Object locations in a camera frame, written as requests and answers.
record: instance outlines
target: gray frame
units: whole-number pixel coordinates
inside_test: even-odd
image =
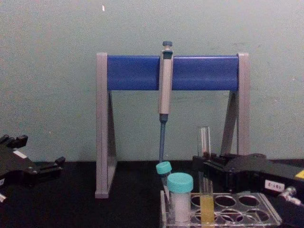
[[[230,153],[237,122],[237,153],[250,153],[250,78],[248,53],[238,54],[238,91],[229,93],[221,154]],[[116,169],[116,151],[111,92],[107,90],[107,53],[96,56],[96,192],[109,197]]]
[[[250,65],[249,54],[238,53],[238,91],[229,93],[225,126],[220,153],[231,151],[235,123],[237,122],[237,154],[250,154]]]

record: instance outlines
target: test tube rack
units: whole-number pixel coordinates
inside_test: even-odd
[[[200,194],[191,194],[191,219],[176,223],[170,218],[169,204],[161,191],[161,228],[274,228],[282,219],[262,193],[214,193],[214,224],[201,224]]]
[[[96,198],[108,198],[116,168],[112,90],[159,90],[160,56],[96,56]],[[237,123],[237,154],[250,153],[249,57],[174,56],[172,90],[228,90],[221,154],[230,153]]]

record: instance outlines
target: pale green wall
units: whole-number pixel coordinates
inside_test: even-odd
[[[251,59],[251,150],[304,155],[304,1],[3,0],[0,2],[0,134],[27,134],[36,161],[95,159],[95,55]],[[196,125],[219,151],[227,92],[174,92],[166,157],[196,154]],[[115,92],[120,160],[156,160],[157,92]]]

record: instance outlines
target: white label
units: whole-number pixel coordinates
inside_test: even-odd
[[[4,184],[4,181],[5,181],[5,178],[3,178],[2,180],[0,180],[0,186],[1,186],[2,184]]]
[[[285,189],[285,185],[275,181],[265,180],[265,188],[273,191],[283,192]]]
[[[18,155],[20,158],[23,158],[23,159],[25,159],[25,158],[27,158],[27,156],[25,156],[23,153],[21,153],[20,151],[14,151],[13,152],[15,155]]]

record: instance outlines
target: small vial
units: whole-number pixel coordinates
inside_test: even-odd
[[[156,165],[156,171],[159,174],[159,176],[161,177],[163,189],[165,190],[168,202],[170,202],[170,196],[169,196],[169,190],[167,187],[167,178],[171,174],[171,170],[172,170],[172,167],[171,167],[171,164],[169,161],[163,161]]]
[[[191,213],[191,191],[193,178],[191,175],[176,172],[168,176],[168,189],[170,191],[170,217],[175,222],[187,222]]]

